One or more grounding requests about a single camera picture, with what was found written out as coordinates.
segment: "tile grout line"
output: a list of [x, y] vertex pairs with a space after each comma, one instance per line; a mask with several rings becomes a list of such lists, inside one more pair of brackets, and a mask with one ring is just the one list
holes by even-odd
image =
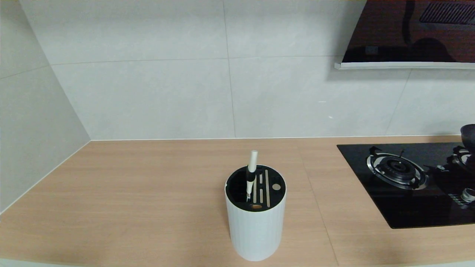
[[234, 138], [236, 138], [236, 118], [234, 116], [233, 87], [232, 87], [232, 84], [231, 84], [231, 64], [229, 62], [228, 27], [226, 25], [226, 11], [225, 11], [225, 8], [224, 8], [224, 0], [221, 0], [221, 3], [223, 4], [224, 33], [226, 35], [226, 52], [228, 54], [229, 90], [231, 92], [231, 109], [233, 111]]
[[248, 59], [248, 58], [280, 58], [280, 57], [339, 57], [339, 55], [326, 56], [264, 56], [264, 57], [210, 57], [210, 58], [175, 58], [175, 59], [131, 59], [131, 60], [110, 60], [110, 61], [90, 61], [90, 62], [72, 62], [72, 63], [55, 63], [49, 66], [74, 65], [74, 64], [91, 64], [91, 63], [111, 63], [111, 62], [141, 62], [141, 61], [180, 61], [180, 60], [214, 60], [214, 59]]
[[79, 149], [74, 151], [71, 155], [66, 157], [62, 162], [60, 162], [56, 167], [54, 167], [52, 170], [50, 170], [45, 176], [43, 176], [41, 179], [39, 179], [36, 183], [34, 183], [30, 188], [28, 188], [23, 194], [21, 194], [17, 199], [15, 199], [10, 205], [8, 205], [4, 210], [0, 210], [0, 215], [5, 213], [13, 204], [15, 204], [18, 200], [20, 200], [26, 193], [28, 193], [33, 187], [35, 187], [39, 182], [41, 182], [43, 179], [45, 179], [47, 176], [49, 176], [52, 172], [54, 172], [59, 166], [63, 165], [67, 160], [69, 160], [72, 156], [74, 156], [76, 153], [78, 153], [81, 149], [83, 149], [87, 144], [89, 144], [91, 140], [87, 141], [84, 145], [82, 145]]
[[50, 67], [50, 66], [51, 66], [51, 65], [48, 64], [48, 65], [44, 65], [44, 66], [41, 66], [41, 67], [32, 68], [32, 69], [29, 69], [29, 70], [25, 70], [25, 71], [22, 71], [22, 72], [18, 72], [18, 73], [15, 73], [15, 74], [12, 74], [12, 75], [9, 75], [9, 76], [0, 78], [0, 80], [5, 79], [5, 78], [9, 78], [9, 77], [12, 77], [12, 76], [15, 76], [15, 75], [23, 74], [23, 73], [26, 73], [26, 72], [30, 72], [30, 71], [33, 71], [33, 70], [41, 69], [41, 68], [44, 68], [44, 67]]
[[295, 144], [295, 146], [296, 146], [297, 152], [300, 156], [300, 160], [302, 161], [302, 165], [304, 166], [305, 174], [307, 175], [307, 180], [308, 180], [308, 183], [310, 185], [310, 189], [312, 190], [312, 194], [314, 195], [313, 199], [315, 199], [315, 204], [317, 205], [318, 212], [320, 213], [320, 218], [322, 219], [323, 227], [325, 227], [325, 232], [327, 233], [328, 242], [330, 242], [330, 246], [332, 247], [333, 256], [335, 257], [335, 261], [336, 261], [336, 266], [340, 266], [340, 263], [338, 262], [338, 258], [336, 257], [335, 248], [333, 247], [333, 244], [332, 244], [332, 239], [330, 238], [330, 234], [328, 233], [327, 226], [325, 225], [325, 220], [323, 219], [322, 210], [320, 209], [320, 206], [318, 205], [317, 196], [315, 195], [315, 191], [314, 191], [314, 188], [312, 186], [312, 182], [310, 181], [310, 176], [308, 175], [307, 168], [305, 167], [305, 161], [304, 161], [304, 158], [302, 157], [302, 153], [300, 152], [300, 147], [298, 146], [298, 144]]
[[409, 78], [411, 77], [412, 69], [409, 71], [408, 78], [406, 79], [406, 82], [404, 84], [404, 88], [402, 88], [402, 92], [399, 95], [398, 102], [396, 103], [396, 106], [394, 107], [394, 110], [392, 111], [391, 119], [389, 120], [388, 127], [386, 127], [386, 131], [384, 132], [384, 136], [388, 134], [389, 127], [391, 126], [392, 119], [394, 118], [394, 114], [396, 113], [396, 110], [398, 109], [399, 103], [401, 102], [402, 95], [404, 94], [404, 91], [406, 90], [406, 86], [408, 85]]

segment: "stove knob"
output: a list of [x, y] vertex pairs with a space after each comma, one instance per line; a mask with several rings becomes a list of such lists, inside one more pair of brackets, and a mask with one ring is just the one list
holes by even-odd
[[465, 202], [471, 203], [475, 200], [475, 190], [465, 188], [460, 197], [465, 200]]

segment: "burner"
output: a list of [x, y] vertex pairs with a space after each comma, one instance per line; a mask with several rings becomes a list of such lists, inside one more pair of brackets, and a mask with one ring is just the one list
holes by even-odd
[[370, 149], [367, 158], [369, 169], [381, 180], [406, 190], [420, 190], [427, 186], [428, 176], [414, 162], [389, 153], [376, 153], [377, 147]]
[[449, 163], [455, 163], [464, 170], [475, 174], [475, 157], [463, 146], [454, 148], [454, 154], [448, 158]]

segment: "knife block slot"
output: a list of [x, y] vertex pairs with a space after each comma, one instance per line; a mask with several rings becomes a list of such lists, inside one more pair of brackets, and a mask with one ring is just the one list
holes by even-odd
[[269, 210], [282, 201], [286, 190], [284, 179], [276, 170], [258, 165], [256, 168], [256, 183], [254, 183], [257, 202], [253, 202], [254, 189], [251, 193], [250, 202], [246, 202], [246, 169], [247, 166], [237, 169], [226, 182], [226, 195], [231, 203], [243, 210], [259, 212]]

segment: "backsplash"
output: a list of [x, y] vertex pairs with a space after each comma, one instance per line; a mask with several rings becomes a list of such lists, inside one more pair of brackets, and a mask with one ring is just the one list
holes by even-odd
[[365, 1], [20, 0], [93, 140], [458, 134], [475, 71], [335, 70]]

